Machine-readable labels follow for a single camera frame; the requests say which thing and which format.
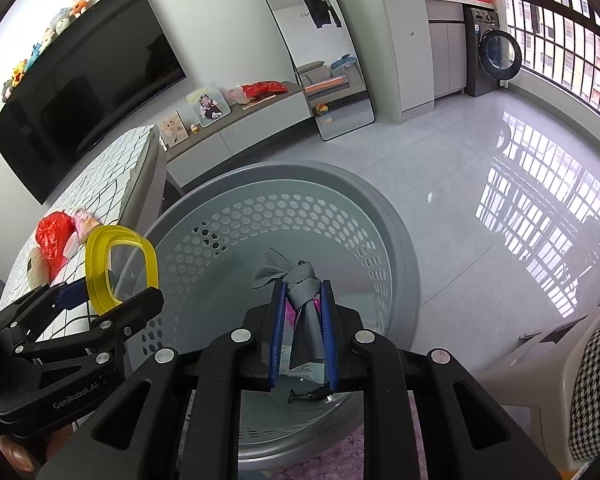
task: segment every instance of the washing machine door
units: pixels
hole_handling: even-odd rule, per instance
[[[484,69],[496,79],[511,79],[520,72],[522,51],[516,38],[504,30],[485,32],[478,52]]]

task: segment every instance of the grid patterned tablecloth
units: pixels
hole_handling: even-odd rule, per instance
[[[120,218],[120,208],[125,187],[131,172],[138,163],[144,145],[149,141],[152,126],[134,128],[111,143],[58,197],[46,214],[64,211],[71,215],[82,206],[105,225],[115,225]],[[27,285],[27,261],[29,253],[36,245],[35,231],[27,239],[16,257],[0,298],[0,309],[17,300],[29,291]],[[84,277],[84,246],[60,270],[53,284],[73,282]],[[76,317],[93,314],[88,303],[73,310],[61,312],[45,330],[41,340],[88,330],[87,319]]]

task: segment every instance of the washing machine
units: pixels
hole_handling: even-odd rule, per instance
[[[500,80],[520,72],[522,51],[512,35],[499,30],[495,10],[462,6],[466,32],[466,89],[471,96],[491,92]]]

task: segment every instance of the knotted gray cloth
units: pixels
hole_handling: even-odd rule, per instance
[[[296,313],[289,369],[306,363],[323,363],[322,329],[314,305],[314,296],[320,292],[320,280],[315,277],[314,268],[302,260],[295,266],[269,248],[260,259],[251,286],[259,288],[278,279],[286,283],[286,298]]]

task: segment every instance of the tv screen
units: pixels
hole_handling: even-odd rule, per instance
[[[43,203],[114,126],[184,77],[147,0],[100,0],[13,89],[0,152]]]

